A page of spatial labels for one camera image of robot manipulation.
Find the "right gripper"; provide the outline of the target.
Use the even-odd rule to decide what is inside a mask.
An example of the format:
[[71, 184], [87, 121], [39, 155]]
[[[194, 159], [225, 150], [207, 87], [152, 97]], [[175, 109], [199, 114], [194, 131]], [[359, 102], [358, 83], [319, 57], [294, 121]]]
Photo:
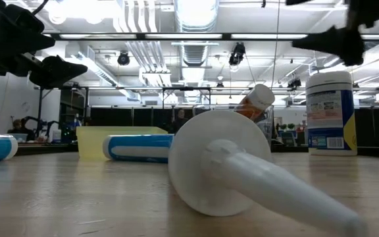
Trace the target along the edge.
[[[311, 0], [286, 0], [286, 5], [298, 5]], [[308, 34], [292, 41], [292, 47], [338, 56], [345, 66], [363, 64], [364, 41], [360, 25], [372, 28], [379, 20], [379, 0], [349, 0], [347, 28], [332, 26], [325, 32]]]

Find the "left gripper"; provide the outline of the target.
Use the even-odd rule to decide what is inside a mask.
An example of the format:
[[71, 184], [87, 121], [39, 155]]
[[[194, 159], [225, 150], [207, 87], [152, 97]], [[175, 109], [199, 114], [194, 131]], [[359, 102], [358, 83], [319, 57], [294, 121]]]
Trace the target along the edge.
[[0, 31], [0, 76], [7, 73], [24, 77], [41, 88], [59, 88], [67, 81], [88, 71], [87, 66], [49, 56], [36, 66], [32, 57], [36, 51], [53, 47], [55, 39], [29, 31]]

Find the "orange caulk tube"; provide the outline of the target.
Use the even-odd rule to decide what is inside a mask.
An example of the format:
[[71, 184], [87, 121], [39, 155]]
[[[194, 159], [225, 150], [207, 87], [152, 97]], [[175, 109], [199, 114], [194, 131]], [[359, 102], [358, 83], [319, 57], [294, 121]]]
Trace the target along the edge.
[[238, 104], [236, 112], [255, 120], [275, 101], [274, 93], [265, 85], [257, 84]]
[[174, 189], [192, 209], [226, 217], [254, 203], [341, 237], [368, 237], [360, 216], [275, 165], [261, 129], [233, 111], [207, 111], [174, 136], [168, 156]]

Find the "white Lysol wipes canister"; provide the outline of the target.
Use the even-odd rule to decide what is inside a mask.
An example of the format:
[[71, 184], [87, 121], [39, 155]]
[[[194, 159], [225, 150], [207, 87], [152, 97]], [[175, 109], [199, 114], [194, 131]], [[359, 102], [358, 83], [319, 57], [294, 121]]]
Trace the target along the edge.
[[350, 73], [315, 74], [306, 82], [305, 95], [309, 153], [355, 156], [357, 137]]

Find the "person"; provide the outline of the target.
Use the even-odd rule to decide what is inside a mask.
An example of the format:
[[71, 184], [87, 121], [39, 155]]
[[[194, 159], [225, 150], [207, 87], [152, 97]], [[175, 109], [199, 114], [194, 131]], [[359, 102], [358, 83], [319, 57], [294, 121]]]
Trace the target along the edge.
[[181, 127], [183, 127], [183, 125], [185, 125], [185, 123], [187, 123], [188, 120], [189, 119], [185, 117], [185, 110], [179, 109], [176, 118], [172, 122], [171, 132], [173, 134], [176, 134], [179, 131], [179, 129], [181, 129]]
[[35, 135], [32, 130], [27, 129], [21, 119], [13, 121], [13, 128], [7, 131], [8, 134], [26, 134], [27, 141], [35, 140]]

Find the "clear plastic container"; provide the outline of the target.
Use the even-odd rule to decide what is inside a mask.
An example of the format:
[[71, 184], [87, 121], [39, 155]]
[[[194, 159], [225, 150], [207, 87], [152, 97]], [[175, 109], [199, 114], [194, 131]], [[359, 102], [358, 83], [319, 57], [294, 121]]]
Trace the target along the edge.
[[28, 138], [27, 134], [21, 134], [21, 133], [10, 134], [10, 136], [13, 136], [18, 143], [25, 143], [27, 142], [27, 138]]

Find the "yellow translucent plastic bin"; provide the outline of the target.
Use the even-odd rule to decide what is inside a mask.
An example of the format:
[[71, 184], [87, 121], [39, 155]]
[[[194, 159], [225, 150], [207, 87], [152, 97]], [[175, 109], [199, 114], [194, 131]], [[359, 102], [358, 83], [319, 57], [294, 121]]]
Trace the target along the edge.
[[86, 161], [106, 160], [103, 142], [110, 135], [168, 134], [154, 126], [81, 126], [77, 127], [78, 153]]

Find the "black partition panels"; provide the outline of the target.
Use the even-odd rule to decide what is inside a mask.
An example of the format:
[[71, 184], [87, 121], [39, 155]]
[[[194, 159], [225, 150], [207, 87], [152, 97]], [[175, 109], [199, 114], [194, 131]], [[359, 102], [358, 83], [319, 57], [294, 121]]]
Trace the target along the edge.
[[[92, 108], [90, 126], [154, 126], [172, 132], [178, 108]], [[359, 147], [379, 147], [379, 108], [355, 109]]]

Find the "silver ventilation duct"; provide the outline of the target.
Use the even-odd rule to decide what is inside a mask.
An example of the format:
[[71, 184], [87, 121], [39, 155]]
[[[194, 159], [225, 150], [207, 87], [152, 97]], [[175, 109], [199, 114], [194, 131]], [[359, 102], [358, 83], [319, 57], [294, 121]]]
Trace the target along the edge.
[[[215, 30], [219, 0], [174, 0], [176, 30], [180, 33], [211, 33]], [[179, 46], [180, 77], [184, 84], [203, 84], [209, 56], [209, 42], [183, 41]]]

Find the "black metal rack frame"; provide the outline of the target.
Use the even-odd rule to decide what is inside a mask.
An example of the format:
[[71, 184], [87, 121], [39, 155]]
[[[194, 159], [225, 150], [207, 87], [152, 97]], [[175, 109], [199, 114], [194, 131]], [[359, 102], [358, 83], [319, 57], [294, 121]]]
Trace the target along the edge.
[[[126, 95], [128, 92], [133, 93], [142, 93], [149, 91], [150, 93], [158, 92], [162, 94], [162, 108], [165, 108], [164, 105], [164, 94], [166, 92], [174, 93], [175, 91], [180, 92], [191, 92], [191, 91], [199, 91], [200, 95], [204, 95], [203, 92], [208, 92], [207, 99], [209, 100], [209, 105], [211, 104], [211, 97], [212, 95], [216, 95], [215, 91], [220, 92], [217, 95], [236, 95], [237, 93], [240, 93], [241, 95], [246, 95], [250, 91], [254, 90], [254, 87], [83, 87], [83, 86], [61, 86], [60, 88], [52, 88], [52, 89], [45, 89], [40, 88], [37, 86], [34, 86], [35, 90], [86, 90], [86, 91], [119, 91], [121, 94]], [[269, 88], [273, 93], [295, 93], [295, 92], [304, 92], [306, 88]], [[379, 88], [365, 88], [366, 91], [378, 91]]]

